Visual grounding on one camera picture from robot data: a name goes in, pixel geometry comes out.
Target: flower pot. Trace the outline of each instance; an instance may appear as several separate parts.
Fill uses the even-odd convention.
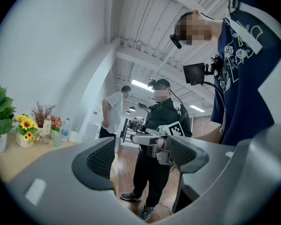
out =
[[[51,129],[51,131],[50,131],[50,138],[52,138],[52,139],[53,139],[53,135],[54,135],[54,133],[59,133],[59,132],[54,131],[53,129]]]
[[[42,127],[37,127],[38,128],[38,136],[41,137],[43,136],[43,128]]]
[[[23,148],[30,148],[33,145],[33,141],[25,141],[24,136],[20,133],[16,133],[15,139],[17,140],[18,144]]]
[[[0,152],[4,152],[6,149],[6,139],[7,139],[7,133],[1,134],[0,137]]]

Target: dark green jacket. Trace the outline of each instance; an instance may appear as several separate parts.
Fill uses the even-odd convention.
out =
[[[146,128],[156,130],[160,125],[169,125],[179,121],[186,137],[191,137],[191,124],[186,108],[181,105],[181,115],[174,108],[171,98],[165,100],[162,104],[157,103],[151,110],[146,121]]]

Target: cup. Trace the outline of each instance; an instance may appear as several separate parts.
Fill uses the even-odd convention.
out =
[[[60,147],[61,146],[61,134],[60,133],[53,133],[53,147]]]
[[[78,133],[77,132],[74,132],[74,131],[71,131],[70,132],[70,135],[69,135],[69,141],[71,143],[76,143],[77,142],[77,139],[78,139]]]

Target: navy t-shirt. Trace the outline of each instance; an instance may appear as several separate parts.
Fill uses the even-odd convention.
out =
[[[214,84],[221,91],[226,106],[226,125],[222,144],[237,145],[243,139],[253,138],[259,131],[271,126],[274,120],[258,88],[281,58],[281,41],[258,18],[236,10],[231,19],[247,29],[263,46],[255,54],[226,23],[218,40],[222,59],[222,75]],[[211,121],[222,124],[224,108],[215,93]]]

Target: sneaker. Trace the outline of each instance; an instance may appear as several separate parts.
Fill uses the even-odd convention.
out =
[[[148,207],[147,205],[145,205],[143,211],[139,215],[140,219],[147,221],[150,218],[153,210],[154,210],[154,208],[151,208],[151,207]]]
[[[141,197],[142,197],[142,195],[140,197],[136,197],[133,192],[121,194],[121,199],[126,200],[126,201],[130,201],[130,200],[140,201]]]

